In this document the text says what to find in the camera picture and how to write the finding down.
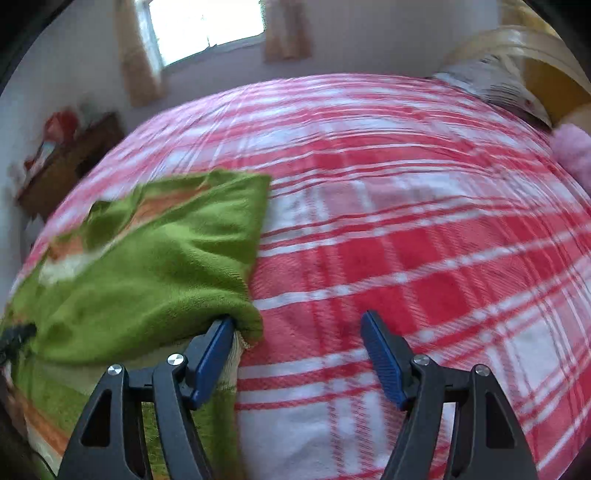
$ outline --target fabric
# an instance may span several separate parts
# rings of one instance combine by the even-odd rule
[[[311,56],[304,6],[298,0],[263,0],[265,61]]]
[[[443,365],[490,365],[541,480],[567,468],[591,433],[591,200],[546,134],[433,79],[240,87],[163,112],[113,149],[48,220],[21,277],[96,199],[213,167],[273,177],[249,283],[265,335],[238,369],[249,479],[379,478],[402,414],[359,336],[368,309]]]
[[[564,124],[550,138],[553,158],[591,194],[591,137],[573,124]]]
[[[131,106],[147,105],[165,93],[158,46],[143,0],[113,0],[119,63]]]
[[[6,320],[37,327],[31,353],[14,365],[18,389],[70,433],[85,394],[108,365],[129,368],[128,360],[137,364],[139,355],[188,343],[229,314],[240,333],[213,399],[196,420],[206,432],[204,448],[218,478],[241,478],[233,413],[236,370],[242,338],[254,343],[262,333],[246,280],[269,180],[213,170],[142,184],[121,200],[96,202],[79,228],[52,240],[11,300]],[[183,349],[175,345],[169,354]],[[167,356],[140,363],[152,366]],[[76,380],[80,367],[88,371],[96,365],[95,381]],[[49,396],[52,401],[45,401]],[[146,415],[155,455],[155,422]],[[166,472],[161,460],[152,466]]]

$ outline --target curtain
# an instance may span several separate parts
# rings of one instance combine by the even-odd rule
[[[162,61],[143,0],[115,0],[119,64],[133,107],[164,95]]]
[[[265,61],[311,56],[304,7],[299,0],[264,0]]]

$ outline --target wall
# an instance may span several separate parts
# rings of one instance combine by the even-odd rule
[[[39,36],[0,96],[0,188],[5,171],[34,153],[45,119],[90,94],[127,130],[179,103],[247,83],[333,72],[425,76],[459,42],[498,25],[496,0],[305,0],[314,56],[264,64],[260,46],[171,66],[168,95],[132,109],[119,72],[113,0],[74,0]],[[0,303],[21,258],[24,218],[0,196]]]

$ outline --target window frame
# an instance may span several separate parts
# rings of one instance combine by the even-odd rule
[[[164,64],[164,59],[162,58],[162,54],[160,53],[160,47],[158,46],[158,37],[156,37],[156,31],[154,30],[154,24],[152,23],[152,14],[150,12],[151,2],[152,0],[141,0],[141,5],[142,9],[144,10],[144,15],[148,21],[148,28],[150,29],[150,41],[153,43],[154,48],[156,48],[156,50],[158,51],[160,68],[162,70],[169,70],[170,67],[172,67],[172,70],[174,70],[176,67],[181,66],[184,63],[206,60],[210,58],[212,55],[218,53],[225,53],[232,50],[237,50],[239,48],[253,47],[265,41],[265,31],[267,30],[267,23],[265,22],[265,15],[263,10],[264,3],[261,2],[261,18],[263,24],[262,33],[259,33],[258,35],[255,35],[253,37],[244,37],[222,44],[211,45],[203,50],[196,51],[195,53],[188,55],[187,57],[183,57],[182,59],[178,59],[169,64]]]

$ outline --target bed sheet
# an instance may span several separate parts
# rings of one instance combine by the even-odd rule
[[[591,202],[544,134],[437,80],[240,87],[129,135],[49,219],[20,278],[95,200],[214,167],[273,176],[250,285],[265,339],[238,378],[250,478],[379,478],[402,414],[359,337],[368,309],[442,365],[490,365],[540,478],[568,467],[591,430]]]

